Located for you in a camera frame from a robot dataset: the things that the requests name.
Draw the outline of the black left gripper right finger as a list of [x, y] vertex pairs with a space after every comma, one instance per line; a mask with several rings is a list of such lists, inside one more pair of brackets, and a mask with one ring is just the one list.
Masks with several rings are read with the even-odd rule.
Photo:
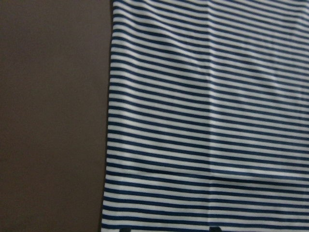
[[220, 227], [210, 227], [209, 232], [221, 232], [221, 228]]

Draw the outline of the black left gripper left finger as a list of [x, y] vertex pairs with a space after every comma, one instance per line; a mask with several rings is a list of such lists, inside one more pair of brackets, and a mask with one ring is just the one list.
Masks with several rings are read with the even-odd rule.
[[121, 228], [120, 232], [131, 232], [130, 228]]

